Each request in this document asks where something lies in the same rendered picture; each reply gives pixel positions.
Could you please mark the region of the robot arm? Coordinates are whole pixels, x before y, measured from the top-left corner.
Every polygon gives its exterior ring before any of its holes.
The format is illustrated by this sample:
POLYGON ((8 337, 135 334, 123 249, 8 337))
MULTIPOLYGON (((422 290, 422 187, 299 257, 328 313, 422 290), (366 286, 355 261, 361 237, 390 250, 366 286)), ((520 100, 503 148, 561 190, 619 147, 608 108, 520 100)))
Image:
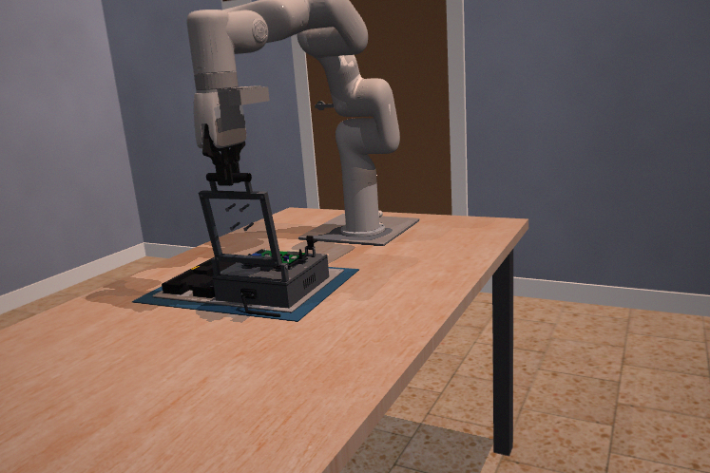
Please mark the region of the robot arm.
POLYGON ((336 113, 373 117, 348 119, 336 128, 346 220, 341 234, 369 237, 384 232, 376 169, 368 154, 394 152, 400 142, 399 126, 389 84, 360 76, 355 55, 366 48, 368 30, 352 3, 259 0, 224 11, 193 11, 187 16, 187 28, 196 90, 227 90, 229 105, 269 101, 268 86, 239 87, 235 54, 297 35, 301 48, 323 66, 336 113))

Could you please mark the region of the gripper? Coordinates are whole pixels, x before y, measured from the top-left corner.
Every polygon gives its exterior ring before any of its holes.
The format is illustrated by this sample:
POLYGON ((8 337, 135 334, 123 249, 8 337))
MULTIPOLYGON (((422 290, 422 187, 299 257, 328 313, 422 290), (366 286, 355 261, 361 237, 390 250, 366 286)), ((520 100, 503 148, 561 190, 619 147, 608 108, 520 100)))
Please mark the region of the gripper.
POLYGON ((194 124, 197 146, 216 166, 218 185, 239 183, 233 181, 232 173, 240 172, 240 151, 245 146, 243 107, 229 105, 227 90, 196 91, 194 124))

